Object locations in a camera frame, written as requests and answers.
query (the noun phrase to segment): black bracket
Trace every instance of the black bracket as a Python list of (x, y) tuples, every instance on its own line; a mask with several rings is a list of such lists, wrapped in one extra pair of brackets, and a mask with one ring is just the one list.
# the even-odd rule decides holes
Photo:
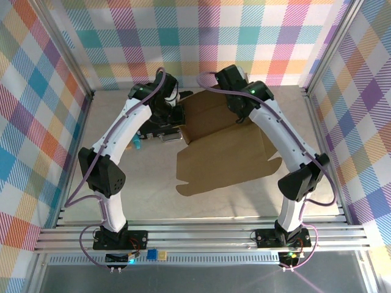
[(310, 234), (306, 228), (302, 228), (300, 232), (289, 239), (289, 241), (285, 244), (276, 238), (275, 229), (257, 229), (255, 230), (254, 241), (257, 243), (257, 248), (301, 248), (301, 245), (303, 247), (311, 247)]
[(148, 231), (128, 230), (128, 224), (118, 232), (112, 232), (100, 226), (93, 235), (94, 250), (145, 250), (148, 244)]

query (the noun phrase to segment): cardboard box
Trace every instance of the cardboard box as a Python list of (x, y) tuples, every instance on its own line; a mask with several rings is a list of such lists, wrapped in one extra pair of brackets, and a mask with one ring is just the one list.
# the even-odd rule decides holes
[(184, 99), (188, 147), (177, 156), (177, 186), (184, 196), (262, 178), (275, 173), (282, 158), (264, 132), (248, 118), (236, 124), (224, 95), (203, 91)]

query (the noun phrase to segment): plaid fabric backdrop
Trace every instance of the plaid fabric backdrop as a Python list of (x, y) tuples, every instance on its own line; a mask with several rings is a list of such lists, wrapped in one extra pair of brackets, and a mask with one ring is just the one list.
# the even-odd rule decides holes
[(366, 0), (314, 92), (355, 223), (391, 277), (391, 0)]
[(20, 292), (70, 169), (84, 93), (27, 0), (0, 0), (0, 292)]
[(337, 17), (335, 18), (335, 20), (334, 20), (334, 22), (333, 22), (333, 24), (332, 24), (332, 26), (330, 28), (329, 33), (327, 34), (327, 37), (324, 39), (322, 47), (319, 50), (318, 54), (316, 55), (316, 59), (315, 59), (314, 63), (311, 66), (310, 72), (309, 72), (309, 74), (307, 76), (304, 76), (305, 77), (305, 82), (301, 86), (303, 86), (305, 88), (308, 87), (308, 85), (309, 85), (309, 83), (311, 81), (311, 78), (315, 74), (316, 69), (318, 68), (319, 63), (322, 60), (322, 58), (324, 56), (324, 53), (326, 52), (327, 46), (329, 46), (329, 44), (330, 44), (334, 34), (336, 33), (338, 25), (340, 24), (341, 19), (344, 16), (344, 14), (346, 12), (346, 9), (348, 8), (348, 6), (349, 6), (351, 1), (352, 0), (344, 0), (343, 1), (343, 4), (341, 5), (340, 10), (338, 11)]
[(297, 84), (335, 0), (46, 0), (95, 89), (128, 89), (164, 66), (180, 87), (236, 63)]

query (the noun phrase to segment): purple cable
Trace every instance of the purple cable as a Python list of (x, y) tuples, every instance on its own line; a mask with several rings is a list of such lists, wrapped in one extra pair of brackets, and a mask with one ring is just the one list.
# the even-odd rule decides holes
[[(285, 130), (287, 131), (287, 133), (289, 133), (289, 135), (292, 137), (292, 139), (294, 140), (294, 142), (296, 142), (296, 144), (299, 146), (300, 150), (323, 172), (323, 174), (326, 176), (327, 180), (330, 182), (330, 185), (331, 185), (331, 189), (332, 189), (332, 192), (333, 192), (333, 200), (330, 202), (330, 203), (320, 203), (318, 201), (315, 201), (315, 200), (311, 200), (311, 199), (305, 199), (304, 202), (303, 202), (303, 205), (302, 205), (302, 208), (300, 210), (300, 214), (299, 214), (299, 220), (300, 222), (302, 221), (302, 216), (303, 216), (303, 213), (304, 213), (304, 209), (305, 209), (305, 206), (307, 204), (307, 202), (309, 203), (314, 203), (314, 204), (317, 204), (318, 206), (332, 206), (336, 201), (337, 201), (337, 188), (333, 182), (333, 180), (331, 179), (329, 173), (327, 172), (327, 170), (313, 157), (311, 156), (311, 154), (309, 154), (307, 152), (307, 150), (304, 148), (303, 144), (300, 142), (300, 140), (296, 137), (296, 135), (293, 133), (293, 131), (290, 129), (290, 127), (285, 123), (285, 121), (281, 118), (281, 116), (272, 108), (270, 107), (269, 105), (267, 105), (264, 101), (262, 101), (261, 99), (257, 98), (256, 96), (253, 96), (253, 95), (250, 95), (249, 93), (243, 93), (243, 92), (237, 92), (237, 91), (234, 91), (234, 90), (220, 90), (220, 89), (214, 89), (212, 87), (208, 87), (208, 86), (205, 86), (202, 81), (201, 81), (201, 78), (205, 75), (208, 75), (208, 74), (216, 74), (216, 72), (213, 72), (213, 71), (207, 71), (207, 72), (203, 72), (203, 73), (200, 73), (198, 76), (197, 76), (197, 83), (199, 86), (201, 86), (202, 88), (204, 88), (205, 90), (209, 90), (211, 92), (215, 92), (215, 93), (223, 93), (225, 95), (238, 95), (238, 96), (245, 96), (246, 98), (250, 98), (250, 99), (253, 99), (255, 100), (256, 102), (260, 103), (261, 107), (265, 107), (267, 110), (270, 111), (270, 113), (273, 114), (273, 116), (276, 117), (276, 119), (278, 119), (281, 123), (281, 125), (285, 128)], [(314, 252), (315, 252), (315, 249), (316, 249), (316, 246), (318, 244), (318, 231), (316, 230), (316, 227), (313, 226), (313, 225), (310, 225), (310, 224), (305, 224), (305, 223), (302, 223), (303, 226), (306, 226), (306, 227), (310, 227), (310, 228), (313, 228), (314, 231), (315, 231), (315, 244), (313, 246), (313, 250), (311, 251), (311, 253), (309, 254), (309, 256), (307, 257), (307, 259), (305, 259), (305, 261), (303, 261), (301, 264), (298, 264), (297, 266), (295, 266), (294, 268), (297, 268), (297, 267), (301, 267), (303, 266), (305, 263), (307, 263), (310, 258), (313, 256)]]
[(148, 101), (150, 98), (153, 97), (154, 94), (156, 94), (158, 92), (158, 90), (160, 90), (160, 88), (162, 87), (163, 83), (164, 83), (164, 80), (166, 78), (166, 70), (163, 68), (163, 67), (159, 67), (158, 70), (156, 71), (159, 72), (159, 71), (162, 71), (163, 72), (163, 76), (161, 78), (161, 81), (160, 83), (158, 84), (158, 86), (154, 89), (154, 91), (152, 91), (148, 96), (146, 96), (143, 100), (139, 101), (136, 105), (134, 105), (132, 108), (130, 108), (129, 110), (127, 110), (125, 112), (125, 114), (118, 119), (118, 121), (114, 124), (114, 126), (110, 129), (110, 131), (108, 132), (107, 136), (105, 137), (105, 139), (103, 140), (103, 143), (102, 143), (102, 146), (100, 147), (100, 149), (98, 150), (98, 153), (97, 155), (95, 156), (95, 158), (93, 159), (90, 167), (88, 168), (86, 174), (84, 175), (83, 179), (81, 180), (81, 182), (79, 183), (79, 185), (77, 186), (77, 188), (75, 189), (75, 191), (71, 194), (71, 196), (68, 198), (68, 200), (65, 202), (64, 206), (66, 208), (69, 208), (70, 206), (73, 206), (75, 203), (78, 203), (82, 200), (85, 200), (87, 199), (87, 197), (81, 197), (79, 198), (77, 201), (74, 201), (74, 202), (71, 202), (72, 199), (76, 196), (76, 194), (78, 194), (78, 192), (80, 191), (81, 187), (83, 186), (84, 183), (86, 183), (87, 181), (87, 178), (90, 176), (91, 172), (92, 172), (92, 169), (94, 168), (95, 164), (97, 163), (98, 161), (98, 158), (99, 156), (101, 155), (101, 153), (103, 152), (104, 148), (106, 147), (106, 144), (107, 142), (109, 141), (110, 137), (112, 136), (112, 134), (114, 133), (114, 131), (118, 128), (118, 126), (122, 123), (122, 121), (124, 121), (124, 119), (128, 118), (130, 113), (132, 113), (134, 110), (136, 110), (138, 107), (140, 107), (141, 105), (143, 105), (146, 101)]

